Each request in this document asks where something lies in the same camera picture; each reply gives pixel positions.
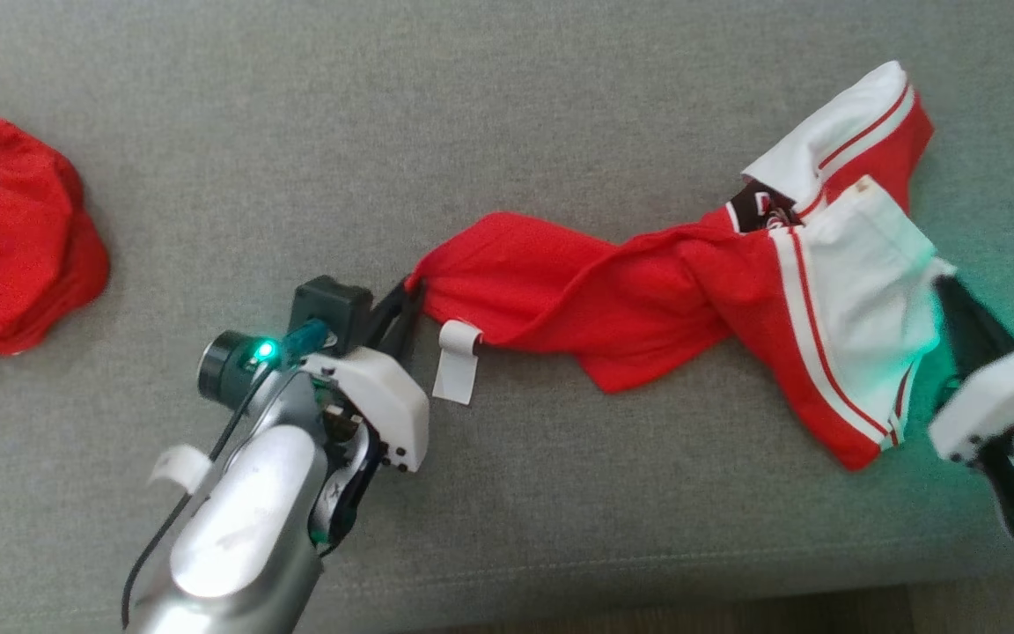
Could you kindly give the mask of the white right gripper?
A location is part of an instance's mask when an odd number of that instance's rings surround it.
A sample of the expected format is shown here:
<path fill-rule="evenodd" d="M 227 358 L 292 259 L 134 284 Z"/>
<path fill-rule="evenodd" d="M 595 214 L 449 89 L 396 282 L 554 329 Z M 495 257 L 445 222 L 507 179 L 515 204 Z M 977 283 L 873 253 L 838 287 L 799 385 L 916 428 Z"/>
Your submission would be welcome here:
<path fill-rule="evenodd" d="M 937 456 L 982 474 L 1014 539 L 1014 335 L 956 276 L 935 292 L 955 369 L 973 372 L 930 422 Z"/>

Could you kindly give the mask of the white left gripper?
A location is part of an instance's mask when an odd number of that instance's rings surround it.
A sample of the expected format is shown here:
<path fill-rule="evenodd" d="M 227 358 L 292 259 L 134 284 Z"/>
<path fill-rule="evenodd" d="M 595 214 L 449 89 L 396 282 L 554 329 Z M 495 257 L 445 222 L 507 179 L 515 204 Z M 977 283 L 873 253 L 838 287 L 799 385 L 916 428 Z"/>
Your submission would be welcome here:
<path fill-rule="evenodd" d="M 225 330 L 202 351 L 198 393 L 254 421 L 254 436 L 294 424 L 317 436 L 325 406 L 362 418 L 384 445 L 383 464 L 415 473 L 428 450 L 430 402 L 399 364 L 410 360 L 423 295 L 402 278 L 371 309 L 371 341 L 389 337 L 389 354 L 357 348 L 339 353 L 342 338 L 325 322 L 308 320 L 282 340 Z"/>

